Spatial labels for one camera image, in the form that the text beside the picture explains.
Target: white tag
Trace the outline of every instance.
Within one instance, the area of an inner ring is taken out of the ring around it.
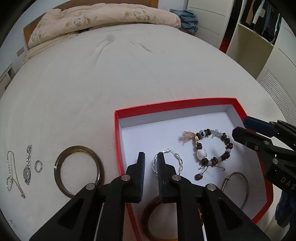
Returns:
[[[261,13],[260,13],[260,15],[259,15],[259,16],[263,18],[263,17],[264,17],[264,15],[265,15],[265,9],[262,9],[262,10],[261,10]]]

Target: blue gripper pad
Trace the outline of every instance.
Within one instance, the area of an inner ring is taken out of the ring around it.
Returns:
[[[247,116],[243,120],[243,124],[246,129],[255,131],[267,137],[273,137],[278,134],[272,124],[251,116]]]

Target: white mattress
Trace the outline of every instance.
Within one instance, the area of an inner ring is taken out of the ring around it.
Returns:
[[[15,223],[15,233],[29,240],[69,201],[58,189],[53,171],[56,158],[69,146],[84,145],[99,155],[105,183],[118,176],[114,110],[206,97],[235,97],[248,115],[284,120],[271,97],[241,66],[206,42],[169,26],[104,27],[29,60],[0,100],[0,208],[8,222]],[[29,144],[32,166],[41,160],[43,170],[37,173],[32,167],[27,186],[22,171]],[[10,192],[6,188],[8,150],[15,153],[25,199],[15,184]],[[95,164],[84,154],[63,164],[62,179],[74,193],[95,176]],[[124,239],[135,240],[127,220]]]

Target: blue towel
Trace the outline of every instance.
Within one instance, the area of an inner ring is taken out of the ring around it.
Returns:
[[[198,30],[198,20],[191,10],[175,10],[174,14],[178,15],[181,19],[182,29],[186,29],[193,34]]]

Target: wooden headboard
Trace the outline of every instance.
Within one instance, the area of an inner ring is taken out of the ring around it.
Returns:
[[[59,8],[63,11],[72,7],[91,6],[96,3],[129,3],[129,4],[141,4],[148,7],[158,8],[158,0],[70,0],[59,6],[56,6],[55,8]],[[27,26],[24,27],[24,36],[25,36],[25,41],[27,46],[28,46],[28,42],[32,32],[34,31],[34,29],[36,28],[37,24],[39,23],[39,21],[41,20],[44,14],[42,14],[40,17],[36,18],[35,20],[33,20],[31,23],[29,23]]]

